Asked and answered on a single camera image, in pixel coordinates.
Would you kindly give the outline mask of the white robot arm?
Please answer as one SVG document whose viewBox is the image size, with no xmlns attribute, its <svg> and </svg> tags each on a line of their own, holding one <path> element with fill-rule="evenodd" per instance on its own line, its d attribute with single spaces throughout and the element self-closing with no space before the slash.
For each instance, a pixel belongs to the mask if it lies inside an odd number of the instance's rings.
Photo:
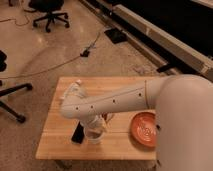
<svg viewBox="0 0 213 171">
<path fill-rule="evenodd" d="M 61 115 L 95 125 L 97 116 L 153 109 L 157 171 L 213 171 L 213 82 L 196 75 L 143 80 L 98 96 L 72 84 Z"/>
</svg>

